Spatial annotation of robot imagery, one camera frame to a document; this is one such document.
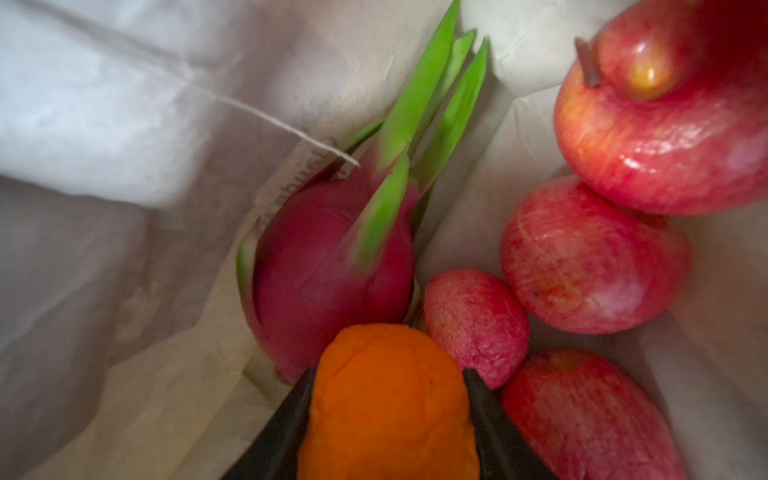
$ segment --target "pink fruit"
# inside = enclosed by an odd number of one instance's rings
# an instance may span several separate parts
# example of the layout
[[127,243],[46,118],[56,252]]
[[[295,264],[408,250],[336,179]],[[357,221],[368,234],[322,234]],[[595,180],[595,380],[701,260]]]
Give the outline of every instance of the pink fruit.
[[478,371],[493,390],[503,386],[528,352],[528,316],[506,283],[481,270],[453,270],[424,293],[427,334]]
[[642,0],[579,48],[560,149],[603,197],[711,214],[768,195],[768,0]]
[[617,207],[574,176],[528,195],[502,238],[502,269],[523,306],[575,333],[612,333],[663,312],[689,247],[666,218]]
[[504,390],[505,410],[560,480],[684,480],[664,417],[596,353],[531,357]]

